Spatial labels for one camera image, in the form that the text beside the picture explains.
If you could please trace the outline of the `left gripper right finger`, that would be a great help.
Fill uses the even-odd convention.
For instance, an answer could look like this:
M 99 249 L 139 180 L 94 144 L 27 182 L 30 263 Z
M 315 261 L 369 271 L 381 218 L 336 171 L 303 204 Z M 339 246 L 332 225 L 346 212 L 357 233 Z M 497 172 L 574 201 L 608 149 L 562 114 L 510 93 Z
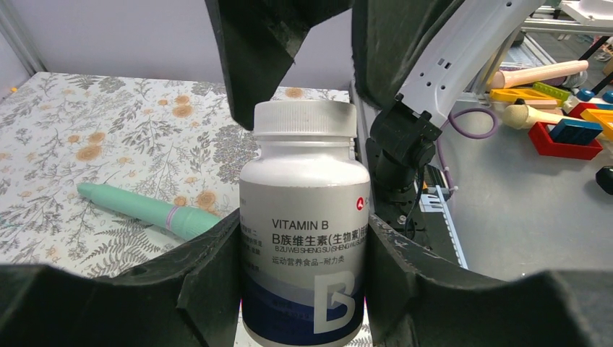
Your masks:
M 366 306 L 376 346 L 610 346 L 612 273 L 471 272 L 371 215 Z

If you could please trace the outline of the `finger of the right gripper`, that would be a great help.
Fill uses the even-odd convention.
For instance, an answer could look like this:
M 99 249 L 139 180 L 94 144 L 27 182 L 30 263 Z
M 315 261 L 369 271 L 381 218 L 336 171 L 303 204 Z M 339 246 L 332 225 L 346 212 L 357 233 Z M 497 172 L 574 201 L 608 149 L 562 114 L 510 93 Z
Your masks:
M 254 107 L 272 98 L 309 31 L 351 1 L 208 0 L 207 11 L 232 119 L 254 128 Z
M 360 99 L 385 108 L 424 49 L 463 0 L 361 0 L 352 8 L 351 46 Z

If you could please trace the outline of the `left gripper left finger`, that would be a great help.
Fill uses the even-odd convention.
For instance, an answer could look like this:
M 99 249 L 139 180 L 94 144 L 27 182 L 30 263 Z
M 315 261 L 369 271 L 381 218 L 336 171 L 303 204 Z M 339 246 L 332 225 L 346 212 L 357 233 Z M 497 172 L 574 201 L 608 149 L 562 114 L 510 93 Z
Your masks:
M 239 213 L 116 277 L 1 267 L 3 346 L 232 346 Z

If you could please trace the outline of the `white bottle cap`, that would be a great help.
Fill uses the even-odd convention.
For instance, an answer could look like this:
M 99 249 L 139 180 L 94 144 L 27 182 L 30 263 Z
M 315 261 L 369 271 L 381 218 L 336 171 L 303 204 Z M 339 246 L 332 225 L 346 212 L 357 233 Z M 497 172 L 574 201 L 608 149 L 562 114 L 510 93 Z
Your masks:
M 355 105 L 333 100 L 273 100 L 254 107 L 254 136 L 357 136 Z

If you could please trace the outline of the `white pill bottle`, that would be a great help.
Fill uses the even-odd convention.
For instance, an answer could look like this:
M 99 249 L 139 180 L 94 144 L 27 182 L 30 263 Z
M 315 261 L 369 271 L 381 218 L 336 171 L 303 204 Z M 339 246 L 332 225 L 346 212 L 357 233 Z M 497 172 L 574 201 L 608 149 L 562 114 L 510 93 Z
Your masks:
M 242 317 L 263 346 L 344 346 L 364 316 L 369 173 L 356 128 L 257 130 L 239 179 Z

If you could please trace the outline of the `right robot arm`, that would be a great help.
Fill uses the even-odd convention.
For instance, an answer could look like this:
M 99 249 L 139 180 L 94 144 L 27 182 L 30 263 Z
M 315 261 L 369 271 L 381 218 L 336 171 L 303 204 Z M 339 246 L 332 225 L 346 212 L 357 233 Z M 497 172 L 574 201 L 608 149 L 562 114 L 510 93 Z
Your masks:
M 242 207 L 339 202 L 354 209 L 375 185 L 411 187 L 458 96 L 540 1 L 208 1 L 233 120 L 261 153 L 239 174 Z M 354 84 L 379 110 L 370 171 L 349 153 L 350 103 L 275 100 L 309 31 L 350 11 Z

